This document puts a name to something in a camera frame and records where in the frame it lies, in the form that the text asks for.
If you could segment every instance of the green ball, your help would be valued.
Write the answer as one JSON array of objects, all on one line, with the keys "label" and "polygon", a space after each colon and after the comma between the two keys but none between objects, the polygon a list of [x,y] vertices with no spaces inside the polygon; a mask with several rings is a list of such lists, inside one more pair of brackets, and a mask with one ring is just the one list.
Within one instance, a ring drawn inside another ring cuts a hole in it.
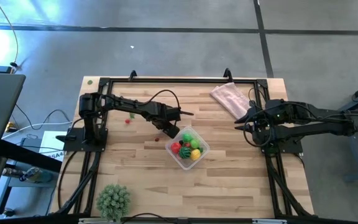
[{"label": "green ball", "polygon": [[179,156],[182,159],[187,159],[191,155],[191,149],[189,147],[182,147],[179,151]]},{"label": "green ball", "polygon": [[193,149],[197,149],[197,148],[199,148],[199,146],[200,146],[200,144],[199,144],[199,142],[198,142],[197,139],[191,140],[191,141],[190,141],[190,145],[191,145],[191,147],[192,147]]},{"label": "green ball", "polygon": [[183,142],[190,142],[193,139],[190,134],[183,135]]}]

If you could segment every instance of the yellow ball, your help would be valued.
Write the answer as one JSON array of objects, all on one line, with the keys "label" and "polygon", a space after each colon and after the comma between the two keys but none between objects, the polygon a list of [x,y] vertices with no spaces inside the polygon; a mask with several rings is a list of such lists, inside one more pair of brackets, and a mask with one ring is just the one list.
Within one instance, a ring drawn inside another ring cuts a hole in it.
[{"label": "yellow ball", "polygon": [[200,158],[200,156],[201,156],[200,150],[195,149],[191,152],[190,159],[192,161],[196,161],[198,158]]}]

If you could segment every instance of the toy fruit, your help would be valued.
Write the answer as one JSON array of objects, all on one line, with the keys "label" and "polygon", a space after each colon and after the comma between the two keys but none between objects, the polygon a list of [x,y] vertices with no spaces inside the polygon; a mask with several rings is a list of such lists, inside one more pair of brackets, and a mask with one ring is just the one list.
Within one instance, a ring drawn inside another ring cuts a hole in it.
[{"label": "toy fruit", "polygon": [[183,142],[190,142],[193,138],[189,134],[183,135]]},{"label": "toy fruit", "polygon": [[190,141],[190,145],[193,149],[197,149],[199,148],[200,144],[198,143],[198,140],[197,139],[193,139]]},{"label": "toy fruit", "polygon": [[191,155],[191,149],[189,147],[182,147],[178,154],[182,159],[187,159]]},{"label": "toy fruit", "polygon": [[178,152],[180,151],[180,148],[181,148],[181,145],[179,142],[174,142],[172,145],[171,145],[171,150],[173,153],[175,154],[178,154]]},{"label": "toy fruit", "polygon": [[200,158],[201,156],[201,153],[200,153],[200,150],[198,149],[195,149],[191,152],[191,156],[190,156],[190,159],[192,161],[196,161],[198,158]]}]

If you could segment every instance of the white cable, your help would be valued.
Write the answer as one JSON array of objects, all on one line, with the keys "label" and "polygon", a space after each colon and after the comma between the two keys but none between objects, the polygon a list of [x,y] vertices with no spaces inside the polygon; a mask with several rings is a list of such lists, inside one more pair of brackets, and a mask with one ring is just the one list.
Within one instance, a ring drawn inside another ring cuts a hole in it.
[{"label": "white cable", "polygon": [[[61,125],[61,124],[70,124],[70,123],[72,123],[72,121],[63,122],[63,123],[42,123],[42,124],[33,124],[32,126],[34,127],[34,126],[38,126],[38,125]],[[17,130],[17,131],[15,131],[15,132],[13,132],[12,134],[8,134],[7,136],[2,137],[1,139],[6,139],[6,138],[8,138],[9,136],[11,136],[11,135],[13,135],[13,134],[16,134],[16,133],[18,133],[18,132],[20,132],[20,131],[23,131],[23,130],[25,130],[26,128],[29,128],[29,127],[31,127],[31,125],[29,125],[29,126],[27,126],[27,127],[25,127],[25,128],[22,128],[22,129],[20,129],[20,130]]]},{"label": "white cable", "polygon": [[1,10],[1,12],[4,14],[5,19],[6,19],[7,22],[9,23],[9,25],[10,25],[12,31],[13,31],[13,35],[15,36],[15,41],[16,41],[16,56],[15,56],[15,60],[14,60],[13,62],[16,63],[17,54],[19,53],[19,43],[17,42],[16,32],[15,32],[15,29],[13,29],[13,26],[12,26],[11,22],[10,22],[9,19],[7,18],[6,14],[5,14],[5,12],[4,12],[4,10],[2,9],[1,6],[0,6],[0,10]]}]

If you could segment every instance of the small red object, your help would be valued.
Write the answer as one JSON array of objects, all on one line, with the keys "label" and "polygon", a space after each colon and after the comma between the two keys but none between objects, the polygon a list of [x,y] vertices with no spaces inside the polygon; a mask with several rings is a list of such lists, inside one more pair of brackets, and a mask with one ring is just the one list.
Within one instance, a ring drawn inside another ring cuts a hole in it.
[{"label": "small red object", "polygon": [[174,143],[172,143],[172,145],[171,145],[171,150],[172,150],[172,152],[175,153],[175,154],[178,154],[178,153],[179,153],[180,148],[181,148],[181,145],[180,145],[179,142],[174,142]]}]

